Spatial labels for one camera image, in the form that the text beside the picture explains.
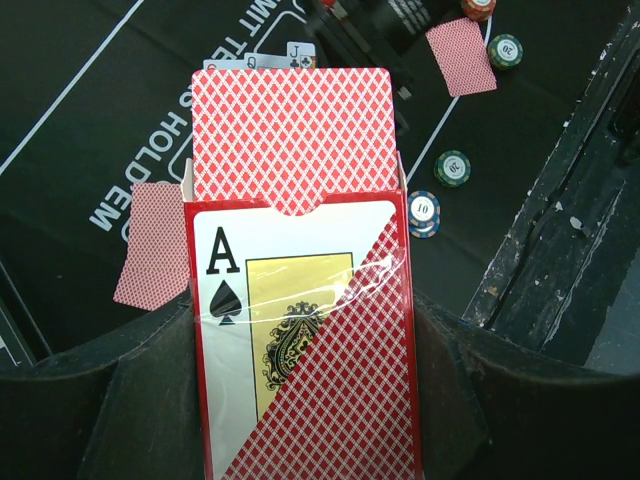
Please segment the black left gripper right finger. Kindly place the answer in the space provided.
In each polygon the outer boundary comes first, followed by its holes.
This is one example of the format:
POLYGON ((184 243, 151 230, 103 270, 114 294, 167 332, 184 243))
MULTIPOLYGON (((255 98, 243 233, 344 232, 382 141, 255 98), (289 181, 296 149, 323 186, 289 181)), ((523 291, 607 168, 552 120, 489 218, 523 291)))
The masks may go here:
POLYGON ((515 345, 414 295, 428 479, 636 479, 639 378, 515 345))

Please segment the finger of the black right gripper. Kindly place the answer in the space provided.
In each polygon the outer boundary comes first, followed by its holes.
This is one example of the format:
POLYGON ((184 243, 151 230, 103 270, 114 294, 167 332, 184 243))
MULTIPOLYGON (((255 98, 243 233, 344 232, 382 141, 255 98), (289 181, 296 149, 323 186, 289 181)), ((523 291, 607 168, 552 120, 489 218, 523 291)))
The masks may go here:
POLYGON ((391 76, 394 98, 412 98, 413 76, 364 1, 311 1, 309 35, 317 44, 321 67, 384 69, 391 76))

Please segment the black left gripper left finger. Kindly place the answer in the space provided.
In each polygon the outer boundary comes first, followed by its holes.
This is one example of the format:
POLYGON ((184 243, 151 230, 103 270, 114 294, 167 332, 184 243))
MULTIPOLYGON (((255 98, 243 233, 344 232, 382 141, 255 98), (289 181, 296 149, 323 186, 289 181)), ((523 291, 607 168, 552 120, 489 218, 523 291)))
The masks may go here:
POLYGON ((202 479, 192 302, 1 369, 4 479, 202 479))

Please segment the red cards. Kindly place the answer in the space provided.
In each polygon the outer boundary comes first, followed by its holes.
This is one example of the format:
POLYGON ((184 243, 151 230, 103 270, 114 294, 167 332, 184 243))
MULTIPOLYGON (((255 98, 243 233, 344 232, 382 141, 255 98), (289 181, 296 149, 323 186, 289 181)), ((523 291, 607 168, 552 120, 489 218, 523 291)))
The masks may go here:
POLYGON ((189 278, 180 186, 171 183, 135 184, 127 255, 113 300, 152 311, 184 292, 189 278))
POLYGON ((484 38, 476 22, 461 18, 438 25, 426 33, 426 39, 451 97, 497 89, 484 38))

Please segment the red chips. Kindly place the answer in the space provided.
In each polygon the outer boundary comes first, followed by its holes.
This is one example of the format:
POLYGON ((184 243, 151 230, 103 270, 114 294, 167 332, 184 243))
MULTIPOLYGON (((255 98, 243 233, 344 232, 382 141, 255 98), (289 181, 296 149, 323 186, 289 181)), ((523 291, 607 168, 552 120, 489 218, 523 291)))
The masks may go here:
POLYGON ((476 22, 487 21, 496 8, 496 0, 461 0, 460 5, 465 15, 476 22))

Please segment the green chips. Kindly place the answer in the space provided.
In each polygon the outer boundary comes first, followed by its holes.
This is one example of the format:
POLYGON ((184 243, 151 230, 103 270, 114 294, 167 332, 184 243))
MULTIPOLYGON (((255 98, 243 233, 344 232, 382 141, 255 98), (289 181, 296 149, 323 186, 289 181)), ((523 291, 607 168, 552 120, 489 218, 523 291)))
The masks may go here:
POLYGON ((487 53, 490 64, 499 70, 517 67, 524 55, 521 42, 511 34, 499 34, 488 44, 487 53))

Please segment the green poker chip stack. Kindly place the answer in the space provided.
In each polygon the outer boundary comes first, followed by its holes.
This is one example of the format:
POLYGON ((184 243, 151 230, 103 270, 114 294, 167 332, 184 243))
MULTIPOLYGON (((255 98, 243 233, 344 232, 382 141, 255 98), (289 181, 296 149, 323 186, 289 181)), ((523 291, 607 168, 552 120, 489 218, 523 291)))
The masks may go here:
POLYGON ((435 161, 434 176, 445 187, 460 187, 469 180, 470 175, 470 161, 459 150, 445 151, 435 161))

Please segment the blue poker chip stack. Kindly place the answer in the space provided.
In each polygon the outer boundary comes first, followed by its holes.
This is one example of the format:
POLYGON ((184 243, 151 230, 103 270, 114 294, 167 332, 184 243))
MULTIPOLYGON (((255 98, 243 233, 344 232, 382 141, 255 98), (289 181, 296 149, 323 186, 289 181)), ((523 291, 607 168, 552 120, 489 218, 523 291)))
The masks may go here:
POLYGON ((409 233, 419 239, 434 236, 441 225, 441 206, 429 191, 415 191, 408 197, 409 233))

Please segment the red playing card box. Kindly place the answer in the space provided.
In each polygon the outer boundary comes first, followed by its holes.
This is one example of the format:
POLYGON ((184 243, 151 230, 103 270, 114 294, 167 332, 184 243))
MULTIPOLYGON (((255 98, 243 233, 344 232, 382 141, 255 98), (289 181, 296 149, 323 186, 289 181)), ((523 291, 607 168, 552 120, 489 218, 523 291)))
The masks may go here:
POLYGON ((199 70, 192 120, 182 186, 206 477, 421 478, 389 73, 199 70))

